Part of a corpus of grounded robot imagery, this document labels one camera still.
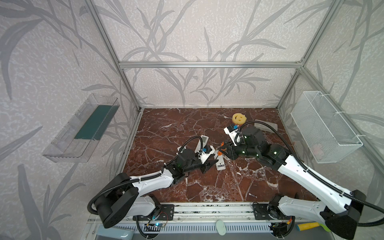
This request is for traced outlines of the orange handled screwdriver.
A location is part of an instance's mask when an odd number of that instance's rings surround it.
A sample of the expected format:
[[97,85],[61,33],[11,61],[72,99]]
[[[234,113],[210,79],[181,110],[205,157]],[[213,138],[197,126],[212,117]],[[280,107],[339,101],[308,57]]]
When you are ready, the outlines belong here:
[[229,143],[222,142],[220,147],[218,147],[218,156],[227,155],[227,146]]

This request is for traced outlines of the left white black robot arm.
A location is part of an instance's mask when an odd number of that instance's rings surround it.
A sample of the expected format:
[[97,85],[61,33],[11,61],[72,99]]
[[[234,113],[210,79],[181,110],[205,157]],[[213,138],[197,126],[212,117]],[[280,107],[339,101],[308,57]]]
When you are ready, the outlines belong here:
[[179,184],[195,170],[206,173],[217,162],[215,151],[209,146],[199,152],[184,149],[158,172],[143,176],[118,174],[89,201],[87,210],[98,215],[106,229],[125,217],[149,216],[161,206],[150,193]]

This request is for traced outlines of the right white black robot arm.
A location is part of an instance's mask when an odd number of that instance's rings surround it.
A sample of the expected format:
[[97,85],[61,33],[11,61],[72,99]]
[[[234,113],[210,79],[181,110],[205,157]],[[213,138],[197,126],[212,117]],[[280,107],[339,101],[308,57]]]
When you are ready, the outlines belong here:
[[360,222],[364,207],[381,213],[383,208],[366,202],[364,193],[349,191],[318,174],[300,161],[288,144],[269,144],[263,132],[255,126],[245,128],[231,124],[224,131],[231,139],[223,143],[220,152],[227,158],[254,158],[260,164],[294,180],[317,198],[317,201],[306,201],[276,194],[266,208],[272,218],[304,218],[325,225],[346,240],[354,238],[358,227],[383,225],[383,219]]

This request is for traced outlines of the clear plastic box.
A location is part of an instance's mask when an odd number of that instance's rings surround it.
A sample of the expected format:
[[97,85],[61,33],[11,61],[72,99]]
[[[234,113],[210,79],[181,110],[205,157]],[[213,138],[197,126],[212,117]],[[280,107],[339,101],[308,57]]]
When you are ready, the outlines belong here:
[[[275,123],[270,123],[270,122],[266,122],[266,121],[261,121],[260,122],[263,122],[267,125],[269,125],[271,128],[273,128],[275,131],[278,131],[278,125],[275,124]],[[269,133],[273,133],[274,131],[271,130],[268,126],[265,126],[263,124],[260,124],[260,123],[254,123],[254,126],[264,132],[269,132]]]

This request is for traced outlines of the yellow smiley sponge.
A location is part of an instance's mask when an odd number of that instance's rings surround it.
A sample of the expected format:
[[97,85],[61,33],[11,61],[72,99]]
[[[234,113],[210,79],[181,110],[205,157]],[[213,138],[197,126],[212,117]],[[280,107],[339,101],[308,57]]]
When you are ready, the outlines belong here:
[[245,122],[247,121],[247,117],[241,113],[235,113],[233,116],[232,116],[232,122],[235,124],[235,125],[243,125]]

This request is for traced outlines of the pale green oval object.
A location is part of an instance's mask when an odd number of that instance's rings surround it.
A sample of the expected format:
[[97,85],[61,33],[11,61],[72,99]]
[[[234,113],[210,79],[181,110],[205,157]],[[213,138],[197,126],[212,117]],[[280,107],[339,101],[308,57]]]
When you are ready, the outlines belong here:
[[227,233],[226,225],[222,220],[216,222],[216,230],[220,236],[224,236]]

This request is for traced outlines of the small circuit board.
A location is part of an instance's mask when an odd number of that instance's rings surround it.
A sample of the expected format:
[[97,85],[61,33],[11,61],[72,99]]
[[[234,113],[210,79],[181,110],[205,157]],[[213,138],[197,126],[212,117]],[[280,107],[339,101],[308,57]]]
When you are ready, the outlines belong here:
[[167,222],[156,222],[156,223],[148,223],[146,228],[148,231],[160,231],[161,228],[165,228],[167,226]]

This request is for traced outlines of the green yellow toy spatula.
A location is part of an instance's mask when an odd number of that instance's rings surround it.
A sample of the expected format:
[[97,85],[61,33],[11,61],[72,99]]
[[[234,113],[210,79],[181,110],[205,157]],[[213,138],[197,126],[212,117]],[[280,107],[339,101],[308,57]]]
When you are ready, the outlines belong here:
[[331,232],[331,230],[327,226],[325,226],[323,224],[320,224],[320,223],[317,223],[317,222],[298,224],[297,225],[298,231],[306,231],[306,230],[314,229],[314,228],[317,228],[317,227],[323,228],[326,232]]

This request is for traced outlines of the light blue tray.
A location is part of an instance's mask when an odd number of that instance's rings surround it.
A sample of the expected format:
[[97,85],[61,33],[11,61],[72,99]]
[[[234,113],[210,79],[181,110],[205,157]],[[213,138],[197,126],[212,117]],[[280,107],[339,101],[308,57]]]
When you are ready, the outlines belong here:
[[105,229],[103,226],[100,226],[95,240],[132,240],[134,233],[132,230],[120,228]]

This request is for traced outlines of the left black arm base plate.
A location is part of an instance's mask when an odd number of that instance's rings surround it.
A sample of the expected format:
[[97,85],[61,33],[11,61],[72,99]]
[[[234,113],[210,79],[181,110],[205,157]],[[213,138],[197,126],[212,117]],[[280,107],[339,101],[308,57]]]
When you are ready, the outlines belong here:
[[138,216],[139,221],[171,221],[174,218],[175,205],[165,204],[155,207],[148,216]]

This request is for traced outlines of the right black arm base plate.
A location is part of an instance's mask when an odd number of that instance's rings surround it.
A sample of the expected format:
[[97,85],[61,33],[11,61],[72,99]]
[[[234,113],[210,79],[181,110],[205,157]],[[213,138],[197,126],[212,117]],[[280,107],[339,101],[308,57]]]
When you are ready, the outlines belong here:
[[284,215],[278,207],[254,202],[252,204],[255,220],[288,221],[291,216]]

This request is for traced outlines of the clear plastic wall shelf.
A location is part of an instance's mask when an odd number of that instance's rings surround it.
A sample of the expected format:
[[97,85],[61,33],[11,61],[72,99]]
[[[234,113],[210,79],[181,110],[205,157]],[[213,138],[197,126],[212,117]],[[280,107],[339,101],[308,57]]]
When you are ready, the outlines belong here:
[[42,155],[54,163],[86,163],[120,107],[117,97],[90,94]]

